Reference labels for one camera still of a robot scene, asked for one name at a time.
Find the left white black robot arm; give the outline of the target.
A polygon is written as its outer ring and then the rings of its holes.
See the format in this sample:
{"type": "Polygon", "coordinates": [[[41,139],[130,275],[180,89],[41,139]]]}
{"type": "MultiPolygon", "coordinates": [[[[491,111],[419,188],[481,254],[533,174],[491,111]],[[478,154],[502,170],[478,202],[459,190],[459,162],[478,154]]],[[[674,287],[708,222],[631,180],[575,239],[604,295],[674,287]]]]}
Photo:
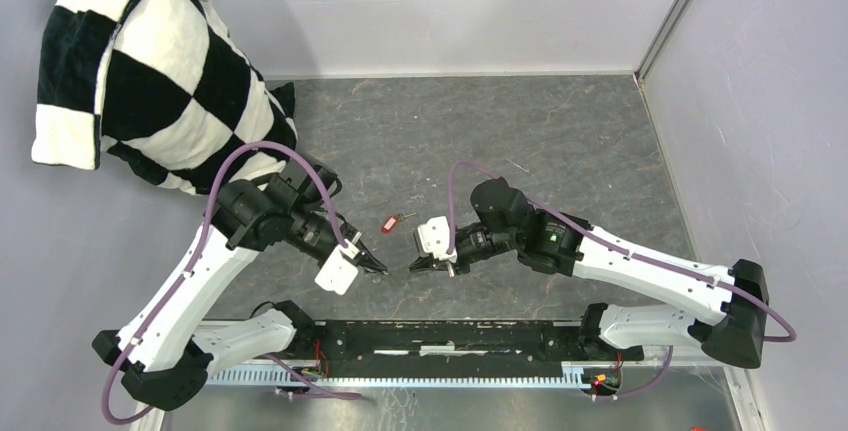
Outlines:
{"type": "Polygon", "coordinates": [[[362,272],[387,273],[360,231],[324,204],[320,192],[329,186],[341,186],[337,174],[306,157],[220,188],[211,221],[198,229],[154,298],[122,329],[101,331],[92,342],[132,398],[171,411],[210,377],[244,361],[280,352],[297,359],[312,350],[313,323],[290,301],[224,328],[199,328],[223,291],[268,247],[285,242],[314,259],[316,284],[338,295],[362,272]]]}

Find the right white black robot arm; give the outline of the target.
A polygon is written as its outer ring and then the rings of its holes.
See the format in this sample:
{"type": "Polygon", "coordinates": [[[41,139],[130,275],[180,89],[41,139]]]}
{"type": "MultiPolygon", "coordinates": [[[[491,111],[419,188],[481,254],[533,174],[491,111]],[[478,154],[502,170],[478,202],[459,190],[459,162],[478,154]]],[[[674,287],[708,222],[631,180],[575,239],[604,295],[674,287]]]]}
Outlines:
{"type": "Polygon", "coordinates": [[[711,265],[636,245],[532,202],[503,178],[477,185],[470,204],[475,223],[453,229],[449,217],[438,216],[417,227],[419,256],[410,271],[462,275],[474,263],[513,252],[541,274],[605,282],[655,299],[648,306],[589,306],[577,343],[591,359],[637,346],[681,346],[726,365],[761,366],[769,297],[760,264],[711,265]]]}

